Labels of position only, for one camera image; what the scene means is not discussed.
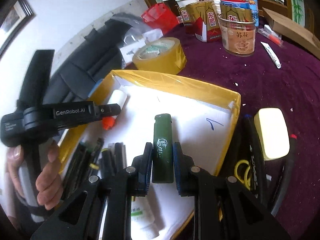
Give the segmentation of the person's left hand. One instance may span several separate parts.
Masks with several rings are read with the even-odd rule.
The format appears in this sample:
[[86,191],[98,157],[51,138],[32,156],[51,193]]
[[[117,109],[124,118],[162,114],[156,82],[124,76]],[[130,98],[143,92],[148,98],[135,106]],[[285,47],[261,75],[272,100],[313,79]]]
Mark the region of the person's left hand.
[[[48,161],[35,181],[35,187],[38,191],[37,202],[46,210],[56,207],[63,193],[62,180],[59,175],[61,167],[59,153],[60,148],[56,141],[53,141],[47,150]],[[22,146],[7,149],[7,169],[14,187],[21,197],[24,197],[24,193],[18,176],[18,167],[23,162],[23,157],[24,149]]]

